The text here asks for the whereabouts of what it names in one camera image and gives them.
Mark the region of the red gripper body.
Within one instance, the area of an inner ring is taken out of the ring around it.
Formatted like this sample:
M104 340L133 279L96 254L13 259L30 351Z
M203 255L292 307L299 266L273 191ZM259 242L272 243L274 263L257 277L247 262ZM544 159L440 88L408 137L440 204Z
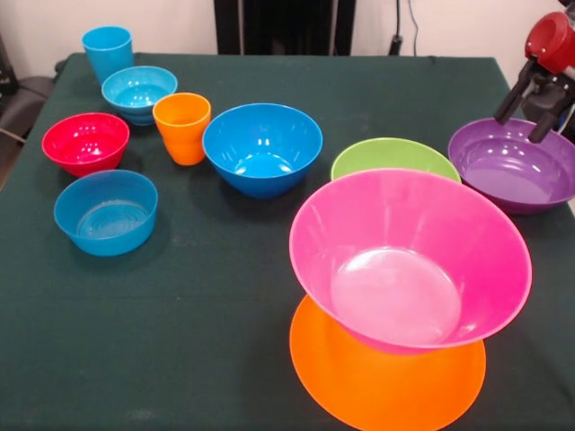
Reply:
M525 55L554 75L574 67L574 28L564 12L542 17L526 38Z

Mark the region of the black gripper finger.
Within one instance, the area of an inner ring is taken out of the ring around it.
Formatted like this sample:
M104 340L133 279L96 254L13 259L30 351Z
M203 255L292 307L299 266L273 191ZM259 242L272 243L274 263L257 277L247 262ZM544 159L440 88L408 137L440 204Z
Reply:
M567 91L560 85L546 84L531 93L527 97L527 119L535 125L528 140L534 144L541 143L567 106Z
M538 71L539 65L536 58L530 57L520 70L515 85L511 88L493 115L499 124L505 124L535 90L535 79Z

